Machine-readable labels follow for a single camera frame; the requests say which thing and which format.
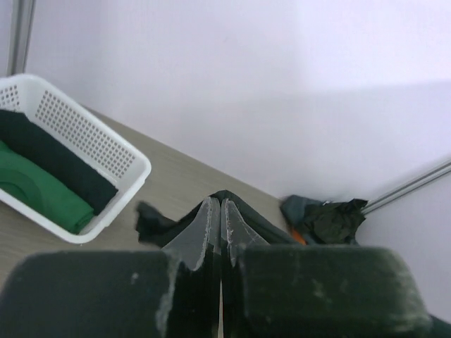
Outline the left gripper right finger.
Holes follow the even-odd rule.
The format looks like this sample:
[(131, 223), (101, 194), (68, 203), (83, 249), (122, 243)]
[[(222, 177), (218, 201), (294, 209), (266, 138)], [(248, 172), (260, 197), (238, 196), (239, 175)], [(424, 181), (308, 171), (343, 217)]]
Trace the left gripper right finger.
[(404, 260), (381, 247), (273, 244), (221, 204), (225, 337), (428, 337)]

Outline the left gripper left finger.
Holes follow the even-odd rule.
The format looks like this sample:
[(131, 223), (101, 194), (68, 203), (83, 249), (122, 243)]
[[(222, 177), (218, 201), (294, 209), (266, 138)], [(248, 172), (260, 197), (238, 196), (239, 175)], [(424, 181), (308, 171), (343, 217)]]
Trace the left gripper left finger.
[(37, 253), (1, 291), (2, 337), (216, 337), (221, 206), (154, 251)]

